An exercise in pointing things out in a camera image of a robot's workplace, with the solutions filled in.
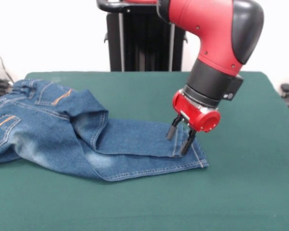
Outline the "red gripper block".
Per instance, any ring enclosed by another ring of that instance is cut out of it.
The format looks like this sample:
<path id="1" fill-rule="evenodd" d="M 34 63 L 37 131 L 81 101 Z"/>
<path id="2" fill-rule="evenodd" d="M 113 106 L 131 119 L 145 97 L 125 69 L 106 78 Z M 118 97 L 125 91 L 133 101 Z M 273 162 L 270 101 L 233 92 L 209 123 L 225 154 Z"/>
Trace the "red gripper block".
<path id="1" fill-rule="evenodd" d="M 172 106 L 178 113 L 178 116 L 173 120 L 167 132 L 167 140 L 171 141 L 173 139 L 182 119 L 192 128 L 189 130 L 188 137 L 181 146 L 181 154 L 188 152 L 197 132 L 210 132 L 216 128 L 221 119 L 221 115 L 216 108 L 207 108 L 193 102 L 183 93 L 182 89 L 174 94 Z"/>

